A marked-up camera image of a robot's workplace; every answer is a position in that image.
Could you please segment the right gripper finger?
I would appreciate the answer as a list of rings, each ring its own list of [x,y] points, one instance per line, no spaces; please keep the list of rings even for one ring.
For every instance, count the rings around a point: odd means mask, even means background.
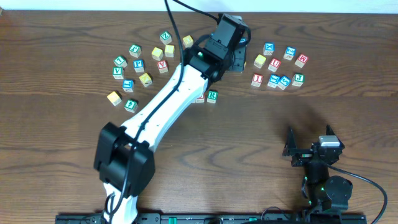
[[[295,142],[295,136],[293,129],[289,126],[287,132],[287,140],[285,142],[283,156],[294,156],[297,153],[297,145]]]
[[[326,135],[335,135],[336,136],[334,130],[331,128],[331,126],[329,124],[326,126]],[[342,148],[342,149],[345,148],[345,145],[341,142],[341,140],[340,140],[340,146],[339,147]]]

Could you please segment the red I block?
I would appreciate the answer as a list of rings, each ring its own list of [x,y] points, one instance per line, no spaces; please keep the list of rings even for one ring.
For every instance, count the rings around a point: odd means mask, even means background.
[[[259,88],[262,84],[263,78],[264,77],[261,74],[255,73],[252,77],[251,85]]]

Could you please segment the green R block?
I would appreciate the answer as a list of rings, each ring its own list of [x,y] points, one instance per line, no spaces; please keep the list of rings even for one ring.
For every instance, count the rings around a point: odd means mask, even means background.
[[[214,90],[209,90],[207,93],[207,102],[215,104],[218,99],[218,92]]]

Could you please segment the blue P block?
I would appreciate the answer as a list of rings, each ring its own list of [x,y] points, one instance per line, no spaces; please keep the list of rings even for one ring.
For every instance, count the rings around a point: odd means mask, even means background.
[[[133,67],[136,73],[145,72],[143,59],[138,59],[133,61]]]

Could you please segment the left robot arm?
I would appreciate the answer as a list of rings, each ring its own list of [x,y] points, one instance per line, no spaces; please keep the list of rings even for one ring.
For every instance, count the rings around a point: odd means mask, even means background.
[[[158,94],[131,119],[106,124],[99,133],[93,167],[106,189],[102,223],[132,223],[137,198],[155,173],[154,153],[182,112],[234,64],[251,33],[239,16],[220,14],[212,35],[183,51],[182,62]]]

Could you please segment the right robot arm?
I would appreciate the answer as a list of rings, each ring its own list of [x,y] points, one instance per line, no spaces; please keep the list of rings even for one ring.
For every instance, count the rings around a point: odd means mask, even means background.
[[[298,148],[292,128],[288,129],[282,155],[292,158],[293,167],[304,168],[302,195],[308,199],[309,207],[302,212],[302,218],[306,222],[321,218],[337,220],[348,209],[352,182],[338,175],[331,176],[328,168],[339,160],[344,148],[329,125],[326,133],[308,149]]]

